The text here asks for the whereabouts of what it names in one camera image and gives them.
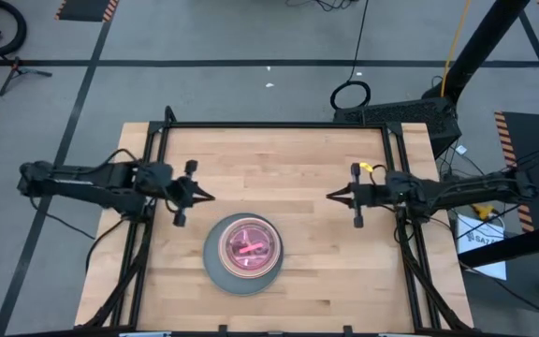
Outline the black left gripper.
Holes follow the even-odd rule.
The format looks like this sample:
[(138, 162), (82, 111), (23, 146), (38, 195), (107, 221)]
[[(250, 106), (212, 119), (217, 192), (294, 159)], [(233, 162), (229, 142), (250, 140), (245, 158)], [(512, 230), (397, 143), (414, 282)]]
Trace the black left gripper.
[[(193, 206), (194, 183), (193, 174), (197, 170), (197, 161), (188, 160), (184, 167), (184, 174), (177, 179), (171, 177), (164, 180), (164, 204), (173, 215), (172, 224), (175, 227), (184, 227), (186, 216), (184, 210)], [(194, 198), (194, 205), (201, 202), (214, 201), (213, 195), (205, 192), (195, 184), (195, 194), (204, 198)]]

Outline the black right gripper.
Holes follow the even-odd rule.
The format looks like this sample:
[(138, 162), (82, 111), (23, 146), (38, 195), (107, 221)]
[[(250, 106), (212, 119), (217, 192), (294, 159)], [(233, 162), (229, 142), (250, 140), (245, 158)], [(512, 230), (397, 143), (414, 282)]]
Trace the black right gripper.
[(352, 209), (354, 210), (354, 227), (363, 228), (364, 220), (362, 215), (362, 206), (375, 207), (380, 206), (378, 202), (378, 196), (380, 192), (378, 188), (373, 184), (366, 184), (360, 182), (361, 167), (359, 163), (351, 165), (352, 182), (350, 186), (347, 185), (344, 188), (327, 194), (328, 199), (340, 202), (347, 207), (351, 206), (350, 198), (337, 197), (346, 195), (351, 192), (352, 194)]

